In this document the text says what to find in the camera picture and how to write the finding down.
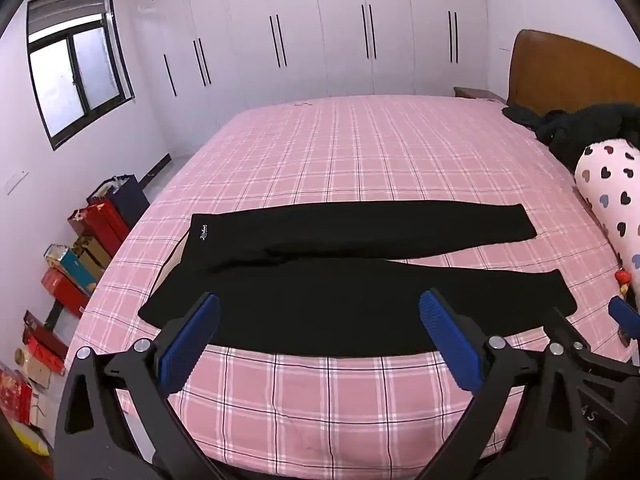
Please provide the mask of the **black pants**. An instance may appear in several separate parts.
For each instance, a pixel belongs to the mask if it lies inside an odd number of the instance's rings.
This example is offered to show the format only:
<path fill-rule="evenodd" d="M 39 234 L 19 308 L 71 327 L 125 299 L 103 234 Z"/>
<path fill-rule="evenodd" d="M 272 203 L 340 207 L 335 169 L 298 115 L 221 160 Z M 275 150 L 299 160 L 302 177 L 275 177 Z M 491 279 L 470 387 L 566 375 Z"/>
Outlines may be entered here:
<path fill-rule="evenodd" d="M 576 301 L 557 270 L 424 266 L 423 259 L 536 236 L 521 205 L 382 200 L 194 214 L 179 263 L 140 308 L 156 328 L 206 292 L 219 347 L 313 358 L 412 356 L 434 346 L 419 300 L 434 288 L 488 335 L 544 324 Z"/>

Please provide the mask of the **small red toy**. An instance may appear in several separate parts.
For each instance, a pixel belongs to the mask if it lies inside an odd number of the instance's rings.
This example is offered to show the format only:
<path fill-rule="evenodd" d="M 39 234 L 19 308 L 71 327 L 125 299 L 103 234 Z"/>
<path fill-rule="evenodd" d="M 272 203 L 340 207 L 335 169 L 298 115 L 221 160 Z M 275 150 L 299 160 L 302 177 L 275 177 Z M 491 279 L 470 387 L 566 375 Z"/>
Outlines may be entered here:
<path fill-rule="evenodd" d="M 631 284 L 631 275 L 624 269 L 615 272 L 615 279 L 620 288 L 620 294 L 626 297 Z"/>

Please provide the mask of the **colourful boxes pile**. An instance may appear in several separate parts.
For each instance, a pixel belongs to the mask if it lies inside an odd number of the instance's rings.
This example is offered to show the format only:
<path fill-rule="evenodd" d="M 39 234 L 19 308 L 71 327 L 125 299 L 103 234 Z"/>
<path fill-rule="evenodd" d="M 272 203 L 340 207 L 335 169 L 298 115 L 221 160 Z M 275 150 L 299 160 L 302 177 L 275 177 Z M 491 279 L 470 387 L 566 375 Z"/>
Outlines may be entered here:
<path fill-rule="evenodd" d="M 17 322 L 14 354 L 1 371 L 1 407 L 18 437 L 39 455 L 55 446 L 55 427 L 73 352 L 83 344 L 117 349 L 126 334 L 99 284 L 115 249 L 92 236 L 76 244 L 40 244 L 35 255 L 1 261 L 1 327 Z"/>

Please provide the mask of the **pink plaid bed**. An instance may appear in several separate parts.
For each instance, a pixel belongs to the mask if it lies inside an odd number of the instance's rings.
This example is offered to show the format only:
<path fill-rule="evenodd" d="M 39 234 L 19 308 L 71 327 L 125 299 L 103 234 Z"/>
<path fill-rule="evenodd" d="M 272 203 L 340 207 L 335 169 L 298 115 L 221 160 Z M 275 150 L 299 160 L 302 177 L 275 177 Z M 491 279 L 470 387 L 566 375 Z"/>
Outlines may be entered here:
<path fill-rule="evenodd" d="M 112 260 L 72 350 L 151 338 L 204 290 L 215 342 L 172 406 L 220 462 L 304 479 L 393 479 L 469 403 L 427 349 L 436 288 L 514 346 L 566 307 L 626 361 L 608 315 L 617 256 L 573 175 L 498 103 L 352 96 L 248 110 L 154 200 Z"/>

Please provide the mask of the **white heart pattern pillow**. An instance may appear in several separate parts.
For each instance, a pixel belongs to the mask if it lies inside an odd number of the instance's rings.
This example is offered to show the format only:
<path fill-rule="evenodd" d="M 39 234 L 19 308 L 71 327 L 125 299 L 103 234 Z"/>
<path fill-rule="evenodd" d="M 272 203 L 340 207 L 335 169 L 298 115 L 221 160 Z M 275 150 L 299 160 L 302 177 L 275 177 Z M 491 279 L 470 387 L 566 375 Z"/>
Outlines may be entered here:
<path fill-rule="evenodd" d="M 639 299 L 639 150 L 623 139 L 591 144 L 578 160 L 575 182 L 630 274 Z"/>

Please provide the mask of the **black clothes pile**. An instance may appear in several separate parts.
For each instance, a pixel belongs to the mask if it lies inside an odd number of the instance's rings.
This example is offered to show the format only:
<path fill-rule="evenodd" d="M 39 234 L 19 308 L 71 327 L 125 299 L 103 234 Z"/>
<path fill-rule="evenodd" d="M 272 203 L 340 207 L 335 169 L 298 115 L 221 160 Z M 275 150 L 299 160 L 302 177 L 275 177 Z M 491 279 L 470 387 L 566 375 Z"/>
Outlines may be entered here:
<path fill-rule="evenodd" d="M 536 139 L 571 172 L 591 144 L 623 139 L 639 147 L 639 107 L 632 103 L 594 104 L 574 113 L 552 110 L 544 115 L 508 105 L 503 107 L 502 114 L 532 130 Z"/>

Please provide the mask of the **red gift box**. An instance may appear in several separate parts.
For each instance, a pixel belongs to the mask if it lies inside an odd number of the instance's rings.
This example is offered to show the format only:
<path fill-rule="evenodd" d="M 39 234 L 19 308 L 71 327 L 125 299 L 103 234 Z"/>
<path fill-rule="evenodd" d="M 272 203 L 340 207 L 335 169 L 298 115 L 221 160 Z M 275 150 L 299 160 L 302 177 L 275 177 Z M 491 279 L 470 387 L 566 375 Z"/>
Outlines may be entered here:
<path fill-rule="evenodd" d="M 110 200 L 98 200 L 74 210 L 67 222 L 79 236 L 94 237 L 111 257 L 130 233 L 130 227 Z"/>

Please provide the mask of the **dark blue gift bag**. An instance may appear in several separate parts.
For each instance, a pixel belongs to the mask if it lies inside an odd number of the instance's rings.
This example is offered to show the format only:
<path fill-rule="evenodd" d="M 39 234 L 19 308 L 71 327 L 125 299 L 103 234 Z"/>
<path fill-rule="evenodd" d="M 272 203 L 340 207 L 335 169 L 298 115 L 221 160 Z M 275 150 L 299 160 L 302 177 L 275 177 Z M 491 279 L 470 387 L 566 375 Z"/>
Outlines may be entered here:
<path fill-rule="evenodd" d="M 141 183 L 133 174 L 114 176 L 103 181 L 87 198 L 88 204 L 108 200 L 122 217 L 129 229 L 133 229 L 149 208 Z"/>

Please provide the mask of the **brown wooden headboard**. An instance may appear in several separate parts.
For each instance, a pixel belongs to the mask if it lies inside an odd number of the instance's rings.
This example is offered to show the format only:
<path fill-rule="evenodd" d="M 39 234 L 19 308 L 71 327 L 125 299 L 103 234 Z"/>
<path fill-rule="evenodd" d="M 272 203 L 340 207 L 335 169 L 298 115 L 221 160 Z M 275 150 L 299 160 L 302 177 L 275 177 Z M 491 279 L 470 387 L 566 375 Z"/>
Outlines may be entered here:
<path fill-rule="evenodd" d="M 637 65 L 585 42 L 539 30 L 516 36 L 506 102 L 543 115 L 640 101 Z"/>

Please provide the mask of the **wooden nightstand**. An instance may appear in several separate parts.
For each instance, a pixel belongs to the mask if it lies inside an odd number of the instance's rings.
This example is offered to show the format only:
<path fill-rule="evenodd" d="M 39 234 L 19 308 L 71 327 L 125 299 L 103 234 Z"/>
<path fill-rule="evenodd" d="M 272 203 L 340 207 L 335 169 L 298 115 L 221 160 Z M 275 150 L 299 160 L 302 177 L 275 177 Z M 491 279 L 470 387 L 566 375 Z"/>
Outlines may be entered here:
<path fill-rule="evenodd" d="M 506 100 L 494 92 L 484 89 L 454 87 L 454 96 L 462 99 L 488 100 L 506 104 Z"/>

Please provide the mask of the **black framed window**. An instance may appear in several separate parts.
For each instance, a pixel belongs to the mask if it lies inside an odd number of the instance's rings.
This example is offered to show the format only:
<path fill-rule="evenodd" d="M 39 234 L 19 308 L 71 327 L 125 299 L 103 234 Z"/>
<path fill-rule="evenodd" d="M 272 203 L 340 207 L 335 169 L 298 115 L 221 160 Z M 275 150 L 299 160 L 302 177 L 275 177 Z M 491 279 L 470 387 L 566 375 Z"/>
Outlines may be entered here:
<path fill-rule="evenodd" d="M 134 98 L 114 0 L 30 0 L 27 61 L 51 148 Z"/>

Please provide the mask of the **white built-in wardrobe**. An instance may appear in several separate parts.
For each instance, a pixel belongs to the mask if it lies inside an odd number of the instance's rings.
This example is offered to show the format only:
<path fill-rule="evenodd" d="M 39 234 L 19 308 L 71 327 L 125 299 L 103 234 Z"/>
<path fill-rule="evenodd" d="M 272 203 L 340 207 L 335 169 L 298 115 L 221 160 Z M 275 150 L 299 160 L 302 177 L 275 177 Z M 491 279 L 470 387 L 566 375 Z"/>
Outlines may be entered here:
<path fill-rule="evenodd" d="M 488 74 L 486 0 L 127 0 L 168 150 L 243 110 L 326 96 L 449 96 Z"/>

